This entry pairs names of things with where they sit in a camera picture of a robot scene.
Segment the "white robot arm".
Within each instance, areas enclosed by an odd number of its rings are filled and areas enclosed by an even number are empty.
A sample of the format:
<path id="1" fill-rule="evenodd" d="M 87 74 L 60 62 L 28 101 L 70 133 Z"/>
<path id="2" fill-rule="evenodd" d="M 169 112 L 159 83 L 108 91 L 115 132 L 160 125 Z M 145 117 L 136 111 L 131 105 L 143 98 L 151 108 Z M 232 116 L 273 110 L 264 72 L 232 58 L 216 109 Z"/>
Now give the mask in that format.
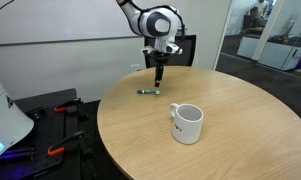
<path id="1" fill-rule="evenodd" d="M 169 5 L 141 9 L 132 0 L 116 0 L 116 2 L 134 34 L 155 39 L 154 46 L 145 46 L 142 53 L 157 63 L 154 86 L 159 87 L 164 64 L 183 52 L 182 47 L 175 43 L 178 27 L 181 27 L 182 36 L 185 36 L 185 25 L 179 10 Z"/>

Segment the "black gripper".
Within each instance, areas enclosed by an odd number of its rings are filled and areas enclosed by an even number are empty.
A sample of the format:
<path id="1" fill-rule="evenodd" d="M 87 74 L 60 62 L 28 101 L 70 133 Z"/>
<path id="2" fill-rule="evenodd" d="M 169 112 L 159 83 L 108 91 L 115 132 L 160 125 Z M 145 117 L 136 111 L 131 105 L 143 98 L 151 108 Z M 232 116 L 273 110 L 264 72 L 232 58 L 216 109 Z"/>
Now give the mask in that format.
<path id="1" fill-rule="evenodd" d="M 161 79 L 163 76 L 163 71 L 164 71 L 164 65 L 168 62 L 170 59 L 170 55 L 168 53 L 161 53 L 155 51 L 152 58 L 154 61 L 157 63 L 156 65 L 156 75 L 155 75 L 155 87 L 160 87 L 161 85 Z"/>

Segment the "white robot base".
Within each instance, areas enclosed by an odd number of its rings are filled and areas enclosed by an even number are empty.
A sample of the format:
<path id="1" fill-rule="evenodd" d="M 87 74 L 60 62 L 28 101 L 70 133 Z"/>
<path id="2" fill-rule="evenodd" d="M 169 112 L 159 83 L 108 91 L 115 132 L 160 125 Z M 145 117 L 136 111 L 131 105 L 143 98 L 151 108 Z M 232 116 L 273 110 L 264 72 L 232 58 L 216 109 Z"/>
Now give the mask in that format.
<path id="1" fill-rule="evenodd" d="M 0 83 L 0 156 L 24 139 L 33 127 L 34 121 L 18 108 Z"/>

